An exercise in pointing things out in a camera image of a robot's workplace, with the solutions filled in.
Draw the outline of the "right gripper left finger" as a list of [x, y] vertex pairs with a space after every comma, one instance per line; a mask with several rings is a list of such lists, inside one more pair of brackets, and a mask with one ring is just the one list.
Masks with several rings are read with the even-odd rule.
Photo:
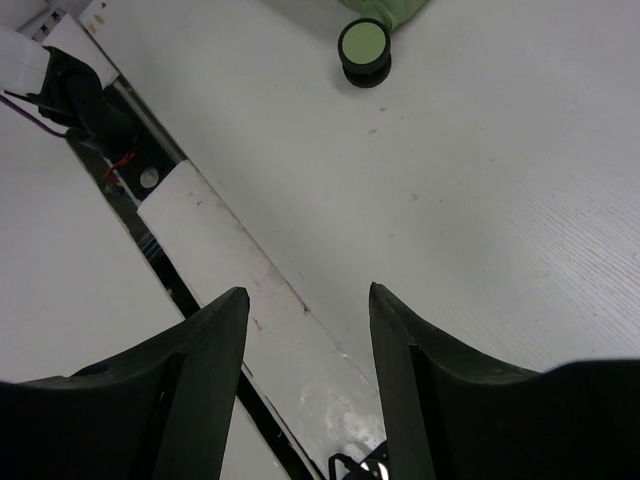
[[216, 479], [250, 299], [235, 287], [70, 376], [1, 386], [5, 479]]

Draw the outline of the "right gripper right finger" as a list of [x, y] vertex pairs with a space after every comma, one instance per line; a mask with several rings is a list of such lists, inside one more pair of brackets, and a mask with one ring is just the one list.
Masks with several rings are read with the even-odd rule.
[[639, 363], [535, 372], [369, 291], [370, 332], [394, 479], [635, 479]]

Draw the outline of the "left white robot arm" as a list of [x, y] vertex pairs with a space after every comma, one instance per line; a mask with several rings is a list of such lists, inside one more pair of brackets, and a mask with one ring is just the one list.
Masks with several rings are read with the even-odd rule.
[[138, 140], [136, 121], [110, 104], [95, 70], [52, 46], [1, 29], [1, 90], [29, 102], [68, 137], [115, 161]]

